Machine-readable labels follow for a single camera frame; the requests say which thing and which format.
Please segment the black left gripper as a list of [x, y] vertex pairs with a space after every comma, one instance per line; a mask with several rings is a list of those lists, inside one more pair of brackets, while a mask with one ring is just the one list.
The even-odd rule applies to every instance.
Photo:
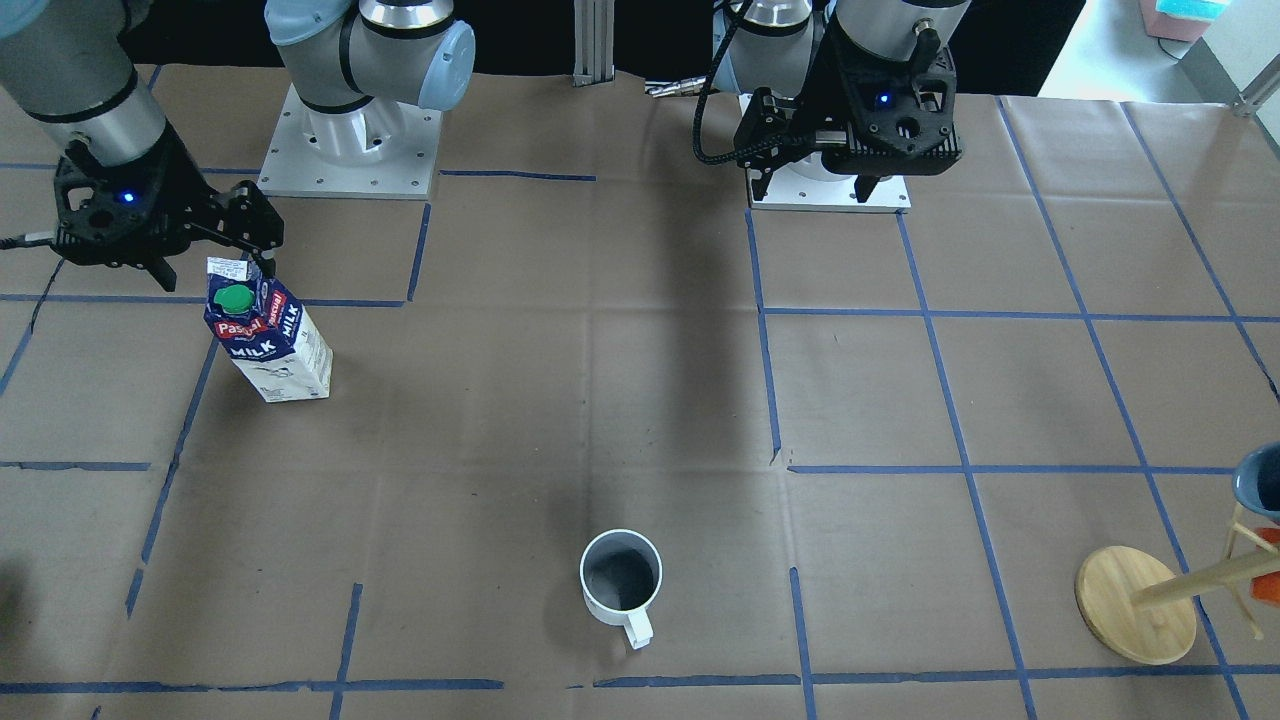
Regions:
[[751, 94], [733, 160], [748, 168], [751, 202], [765, 199], [776, 169], [817, 152], [828, 172], [858, 176], [859, 208], [879, 208], [881, 176], [938, 176], [963, 158], [955, 95], [938, 31], [909, 31], [906, 58], [886, 60], [828, 29], [795, 97], [765, 87]]

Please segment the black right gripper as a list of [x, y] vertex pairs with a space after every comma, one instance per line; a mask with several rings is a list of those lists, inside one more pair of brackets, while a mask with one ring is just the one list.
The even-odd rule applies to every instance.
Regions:
[[262, 278], [276, 277], [284, 222], [252, 181], [227, 192], [210, 186], [175, 131], [141, 158], [105, 167], [72, 140], [54, 176], [58, 227], [52, 251], [77, 265], [142, 269], [177, 291], [168, 261], [201, 240], [247, 252]]

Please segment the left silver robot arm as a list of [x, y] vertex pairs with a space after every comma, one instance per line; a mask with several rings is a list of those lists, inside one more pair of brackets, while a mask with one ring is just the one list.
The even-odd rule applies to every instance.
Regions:
[[745, 100], [727, 151], [751, 204], [886, 210], [884, 183], [940, 176], [964, 154], [948, 41], [966, 1], [719, 1], [707, 90]]

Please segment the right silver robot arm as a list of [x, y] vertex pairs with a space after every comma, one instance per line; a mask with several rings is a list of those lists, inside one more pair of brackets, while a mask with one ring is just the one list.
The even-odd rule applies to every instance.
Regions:
[[[132, 266], [165, 291], [169, 258], [206, 240], [275, 273], [284, 223], [251, 181], [218, 192], [122, 45], [147, 1], [5, 1], [3, 87], [61, 149], [58, 225], [3, 247], [47, 247], [82, 266]], [[463, 97], [474, 29], [451, 1], [269, 1], [264, 20], [326, 159], [352, 159], [338, 126], [370, 111], [381, 151], [399, 104], [447, 111]]]

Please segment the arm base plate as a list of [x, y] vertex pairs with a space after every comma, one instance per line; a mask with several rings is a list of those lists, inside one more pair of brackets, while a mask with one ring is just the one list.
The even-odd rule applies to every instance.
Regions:
[[820, 163], [820, 154], [812, 152], [773, 170], [768, 187], [759, 199], [755, 186], [764, 176], [746, 169], [748, 200], [760, 210], [777, 211], [845, 211], [893, 214], [911, 208], [908, 184], [902, 176], [879, 179], [865, 202], [858, 200], [856, 177], [835, 174]]
[[305, 105], [289, 88], [259, 187], [271, 197], [425, 201], [444, 114], [387, 99], [344, 114]]

